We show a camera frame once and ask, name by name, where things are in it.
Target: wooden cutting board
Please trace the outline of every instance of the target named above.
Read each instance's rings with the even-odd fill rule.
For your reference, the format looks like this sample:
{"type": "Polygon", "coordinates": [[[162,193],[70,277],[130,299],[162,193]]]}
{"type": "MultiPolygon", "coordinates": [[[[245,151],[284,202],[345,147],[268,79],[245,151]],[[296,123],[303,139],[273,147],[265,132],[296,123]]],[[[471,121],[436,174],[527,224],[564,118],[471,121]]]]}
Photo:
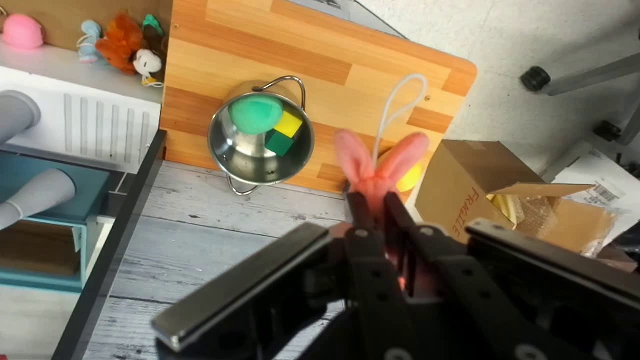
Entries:
{"type": "MultiPolygon", "coordinates": [[[[162,107],[165,161],[216,168],[206,145],[216,109],[245,83],[296,75],[307,89],[316,149],[288,183],[339,193],[335,130],[358,132],[372,147],[388,93],[410,73],[428,79],[428,99],[383,132],[382,149],[404,134],[426,132],[431,140],[428,163],[476,79],[468,60],[288,0],[173,3],[162,107]]],[[[412,84],[399,93],[395,107],[415,90],[412,84]]]]}

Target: gray wooden surface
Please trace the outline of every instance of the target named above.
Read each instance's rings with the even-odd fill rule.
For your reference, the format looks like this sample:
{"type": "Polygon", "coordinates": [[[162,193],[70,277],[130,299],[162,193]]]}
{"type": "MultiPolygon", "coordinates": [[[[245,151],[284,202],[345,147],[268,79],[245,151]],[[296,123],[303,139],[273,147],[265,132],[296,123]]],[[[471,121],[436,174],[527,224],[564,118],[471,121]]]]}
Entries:
{"type": "Polygon", "coordinates": [[[165,163],[84,359],[156,359],[153,314],[298,224],[332,226],[345,214],[341,197],[282,185],[243,202],[220,173],[165,163]]]}

